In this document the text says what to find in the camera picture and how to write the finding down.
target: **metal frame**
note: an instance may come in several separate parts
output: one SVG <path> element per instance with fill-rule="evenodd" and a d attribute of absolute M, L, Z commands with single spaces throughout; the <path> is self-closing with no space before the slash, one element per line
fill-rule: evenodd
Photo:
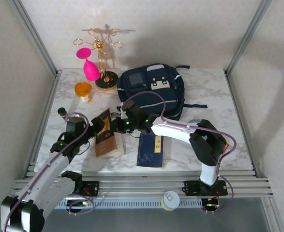
<path fill-rule="evenodd" d="M 55 209 L 67 209 L 69 199 L 63 199 Z M 93 199 L 96 209 L 162 209 L 161 199 Z M 202 208 L 202 200 L 197 198 L 181 198 L 178 208 Z M 72 209 L 91 209 L 92 204 L 73 206 Z"/>
<path fill-rule="evenodd" d="M 24 5 L 22 4 L 21 0 L 9 0 L 12 8 L 15 10 L 17 16 L 19 17 L 22 25 L 26 29 L 30 39 L 32 40 L 34 46 L 38 50 L 39 54 L 41 55 L 43 61 L 47 65 L 49 71 L 54 75 L 57 76 L 58 70 L 52 61 L 47 49 L 45 48 L 38 32 L 36 31 Z"/>
<path fill-rule="evenodd" d="M 277 206 L 274 199 L 268 197 L 261 198 L 264 212 L 272 232 L 283 232 L 284 225 L 280 217 L 278 217 Z"/>
<path fill-rule="evenodd" d="M 246 134 L 245 125 L 244 125 L 244 123 L 243 123 L 243 121 L 241 119 L 241 115 L 239 113 L 240 107 L 239 107 L 238 101 L 235 98 L 234 91 L 233 91 L 233 88 L 231 86 L 229 78 L 226 78 L 226 80 L 227 80 L 227 84 L 228 84 L 229 90 L 231 92 L 232 102 L 233 102 L 235 111 L 236 111 L 237 116 L 238 116 L 239 124 L 240 124 L 241 131 L 242 131 L 242 135 L 244 137 L 245 145 L 246 145 L 246 148 L 247 148 L 250 160 L 252 161 L 252 165 L 254 167 L 254 171 L 255 171 L 257 177 L 264 177 L 262 172 L 261 172 L 261 170 L 260 170 L 260 168 L 255 165 L 255 159 L 253 158 L 251 149 L 250 149 L 250 147 L 248 145 L 249 144 L 248 143 L 248 136 Z"/>
<path fill-rule="evenodd" d="M 236 64 L 238 63 L 239 59 L 243 55 L 245 48 L 247 47 L 250 39 L 254 35 L 254 32 L 256 31 L 260 21 L 262 20 L 265 12 L 267 11 L 269 5 L 271 4 L 272 0 L 262 0 L 260 2 L 260 5 L 258 6 L 258 9 L 256 10 L 243 38 L 241 39 L 230 63 L 228 64 L 226 68 L 226 75 L 229 77 L 234 70 Z"/>
<path fill-rule="evenodd" d="M 30 164 L 33 163 L 33 162 L 35 163 L 37 156 L 39 154 L 41 142 L 42 142 L 42 139 L 43 139 L 46 124 L 47 124 L 47 121 L 48 121 L 48 116 L 49 116 L 50 109 L 51 109 L 51 106 L 52 106 L 52 103 L 53 103 L 53 100 L 54 100 L 54 96 L 55 96 L 55 93 L 56 93 L 56 90 L 57 90 L 57 86 L 58 86 L 60 76 L 61 76 L 61 71 L 58 72 L 56 78 L 53 80 L 53 83 L 50 87 L 49 95 L 48 95 L 48 97 L 47 97 L 47 99 L 44 103 L 44 110 L 42 111 L 39 123 L 36 127 L 36 130 L 35 130 L 35 138 L 32 140 L 30 150 L 29 150 L 29 153 L 27 155 L 27 160 L 26 160 L 25 165 L 23 167 L 23 173 L 24 173 L 23 177 L 26 177 L 28 169 L 30 168 Z"/>
<path fill-rule="evenodd" d="M 15 180 L 10 194 L 14 195 L 25 187 L 36 174 L 34 164 L 26 179 Z M 84 181 L 99 181 L 98 198 L 109 199 L 160 199 L 167 191 L 175 191 L 186 198 L 181 191 L 185 180 L 199 180 L 201 172 L 85 172 Z M 231 183 L 235 197 L 273 197 L 267 178 L 257 178 L 254 171 L 221 171 Z M 231 189 L 227 186 L 228 196 Z"/>

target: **backpack strap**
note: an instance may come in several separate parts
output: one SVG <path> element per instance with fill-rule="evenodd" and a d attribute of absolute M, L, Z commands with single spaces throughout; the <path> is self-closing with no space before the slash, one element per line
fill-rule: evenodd
<path fill-rule="evenodd" d="M 184 104 L 184 107 L 187 108 L 208 108 L 208 105 L 200 105 L 200 104 Z"/>
<path fill-rule="evenodd" d="M 189 69 L 190 66 L 189 65 L 179 65 L 179 66 L 176 66 L 176 69 L 177 68 L 185 68 L 185 69 Z"/>

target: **backpack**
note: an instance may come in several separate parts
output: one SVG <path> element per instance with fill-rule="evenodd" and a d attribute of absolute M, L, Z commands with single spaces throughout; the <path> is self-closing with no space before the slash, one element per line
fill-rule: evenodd
<path fill-rule="evenodd" d="M 117 92 L 121 102 L 143 91 L 153 91 L 160 94 L 166 103 L 164 117 L 179 120 L 183 107 L 207 108 L 206 105 L 188 105 L 185 102 L 185 86 L 176 68 L 166 64 L 152 64 L 125 71 L 117 80 Z M 163 103 L 153 94 L 135 96 L 133 101 L 146 113 L 160 114 Z"/>

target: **dark blue book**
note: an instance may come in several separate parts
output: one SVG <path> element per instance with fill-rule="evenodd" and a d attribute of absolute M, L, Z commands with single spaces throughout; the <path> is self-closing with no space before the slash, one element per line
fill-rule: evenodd
<path fill-rule="evenodd" d="M 137 166 L 162 168 L 163 166 L 163 137 L 140 134 L 138 144 Z"/>

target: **pink wine glass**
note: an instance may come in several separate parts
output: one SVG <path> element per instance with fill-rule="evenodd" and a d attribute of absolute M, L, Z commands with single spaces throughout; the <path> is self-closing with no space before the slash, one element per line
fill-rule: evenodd
<path fill-rule="evenodd" d="M 84 64 L 84 74 L 86 76 L 86 79 L 89 81 L 96 81 L 100 78 L 101 74 L 95 63 L 87 59 L 88 57 L 90 57 L 90 55 L 91 55 L 91 50 L 87 47 L 79 49 L 76 53 L 76 56 L 78 58 L 86 59 L 86 62 Z"/>

